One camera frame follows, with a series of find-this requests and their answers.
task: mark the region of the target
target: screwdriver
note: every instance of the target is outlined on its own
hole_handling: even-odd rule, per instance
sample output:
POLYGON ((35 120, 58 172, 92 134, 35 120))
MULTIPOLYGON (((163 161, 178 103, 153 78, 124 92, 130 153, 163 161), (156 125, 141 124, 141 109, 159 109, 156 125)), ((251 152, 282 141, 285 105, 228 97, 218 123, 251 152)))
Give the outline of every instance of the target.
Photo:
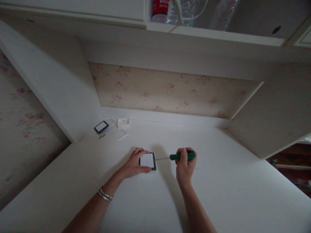
MULTIPOLYGON (((194 151, 192 150, 187 150, 187 154, 188 154, 188 160, 192 160, 194 159, 195 157, 195 153, 194 151)), ((179 152, 178 154, 173 154, 173 155, 170 155, 169 157, 166 157, 166 158, 160 158, 160 159, 155 159, 156 160, 162 160, 162 159, 170 159, 170 160, 180 160, 180 157, 181 157, 181 152, 179 152)))

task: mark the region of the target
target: black frame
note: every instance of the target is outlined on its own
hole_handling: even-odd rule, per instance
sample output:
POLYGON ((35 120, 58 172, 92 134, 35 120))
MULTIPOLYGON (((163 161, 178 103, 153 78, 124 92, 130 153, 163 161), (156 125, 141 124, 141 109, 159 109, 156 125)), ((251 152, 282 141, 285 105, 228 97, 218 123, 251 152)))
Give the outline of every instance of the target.
POLYGON ((96 126, 94 127, 94 130, 95 130, 98 134, 100 134, 102 131, 104 131, 105 129, 107 129, 108 126, 109 126, 109 125, 108 125, 105 121, 102 121, 102 122, 100 122, 98 125, 96 125, 96 126), (100 125, 101 123, 103 123, 103 122, 106 124, 106 126, 105 126, 102 130, 97 131, 96 127, 99 126, 99 125, 100 125))

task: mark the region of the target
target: hand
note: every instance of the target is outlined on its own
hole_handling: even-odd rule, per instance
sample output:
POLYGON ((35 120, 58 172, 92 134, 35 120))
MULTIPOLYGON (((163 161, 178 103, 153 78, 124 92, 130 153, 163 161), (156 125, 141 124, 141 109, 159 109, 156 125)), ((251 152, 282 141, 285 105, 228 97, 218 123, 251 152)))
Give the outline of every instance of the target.
POLYGON ((136 148, 131 154, 129 160, 116 173, 118 173, 123 179, 126 179, 139 173, 151 172, 150 167, 143 167, 138 164, 139 158, 143 154, 149 154, 149 151, 146 151, 143 148, 136 148))
POLYGON ((187 150, 194 151, 194 149, 187 147, 179 148, 176 152, 177 154, 181 152, 180 160, 175 160, 175 163, 177 165, 176 178, 180 188, 191 187, 191 176, 194 172, 195 164, 197 162, 197 153, 195 151, 195 158, 188 161, 187 150))

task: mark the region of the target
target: wrist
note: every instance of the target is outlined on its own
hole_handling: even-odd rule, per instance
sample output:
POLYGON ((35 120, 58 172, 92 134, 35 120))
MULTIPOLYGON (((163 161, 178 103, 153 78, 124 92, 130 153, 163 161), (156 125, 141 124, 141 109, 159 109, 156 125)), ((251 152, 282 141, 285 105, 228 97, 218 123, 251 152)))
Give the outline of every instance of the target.
POLYGON ((114 193, 124 180, 123 176, 119 172, 115 172, 112 177, 102 186, 104 193, 109 196, 114 196, 114 193))
POLYGON ((178 183, 180 190, 184 193, 184 192, 188 192, 191 191, 193 189, 191 181, 189 182, 185 182, 185 183, 178 183))

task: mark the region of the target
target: hole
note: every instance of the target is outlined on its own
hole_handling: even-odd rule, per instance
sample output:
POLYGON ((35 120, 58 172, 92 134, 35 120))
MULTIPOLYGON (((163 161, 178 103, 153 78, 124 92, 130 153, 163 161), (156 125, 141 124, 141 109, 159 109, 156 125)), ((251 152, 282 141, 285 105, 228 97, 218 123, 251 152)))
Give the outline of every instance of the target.
POLYGON ((281 26, 277 26, 275 29, 273 29, 272 34, 277 33, 281 29, 281 26))

